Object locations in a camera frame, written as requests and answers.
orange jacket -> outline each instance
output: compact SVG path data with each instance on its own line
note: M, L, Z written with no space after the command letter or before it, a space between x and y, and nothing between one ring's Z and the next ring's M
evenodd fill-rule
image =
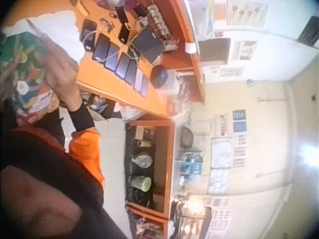
M35 134L58 150L65 151L62 145L42 128L21 126L16 130ZM105 180L100 165L99 139L100 134L94 127L75 132L69 144L69 155L79 161L104 187Z

colorful patterned fabric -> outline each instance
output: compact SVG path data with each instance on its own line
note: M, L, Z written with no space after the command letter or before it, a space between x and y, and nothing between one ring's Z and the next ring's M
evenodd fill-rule
M45 54L41 39L30 32L8 37L1 44L1 66L5 67L17 54L22 55L18 69L11 76L13 91L10 95L18 125L33 123L49 109L53 91L44 81L45 68L34 54Z

blue sign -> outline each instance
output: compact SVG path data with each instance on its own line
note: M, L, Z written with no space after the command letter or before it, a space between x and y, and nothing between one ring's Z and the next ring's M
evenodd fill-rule
M246 121L234 122L234 133L247 132Z
M245 110L233 111L233 119L234 121L246 120L246 111Z

black wrist sleeve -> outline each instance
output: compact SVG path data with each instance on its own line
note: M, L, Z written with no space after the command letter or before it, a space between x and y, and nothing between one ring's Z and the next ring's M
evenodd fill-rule
M93 118L83 102L81 104L81 107L77 111L69 111L69 114L76 131L82 131L87 128L95 127Z

black phone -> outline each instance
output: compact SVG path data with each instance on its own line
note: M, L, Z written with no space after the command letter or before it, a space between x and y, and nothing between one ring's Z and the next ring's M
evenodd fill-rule
M130 35L130 30L128 30L125 24L122 24L121 31L119 33L120 42L122 42L124 45L128 43L129 35Z
M110 47L110 39L100 33L98 40L95 45L94 53L92 56L93 60L100 61L106 58Z
M119 17L120 23L124 24L126 22L129 22L128 17L126 16L126 13L124 11L124 7L115 7L115 11Z
M137 7L133 8L135 13L140 17L146 17L149 14L149 11L143 7L143 5L138 5Z
M148 96L148 91L149 91L149 80L146 76L143 76L141 96L146 98Z
M82 32L80 35L80 41L83 42L85 36L92 31L96 31L97 24L89 19L85 19L83 22ZM85 51L93 52L95 43L95 32L91 33L83 43Z
M129 56L126 53L122 52L121 58L115 70L115 74L123 80L125 79L130 60L131 59L129 58Z
M126 72L126 76L125 76L125 79L124 81L126 83L128 83L130 86L134 83L135 81L135 77L136 77L136 69L137 69L137 66L136 66L136 63L134 60L130 60L130 63L129 63L129 66L128 66L128 70Z
M120 48L115 45L113 42L111 42L108 54L106 56L106 61L104 64L104 67L110 71L115 71L116 65L118 63L118 57L119 57L119 50Z

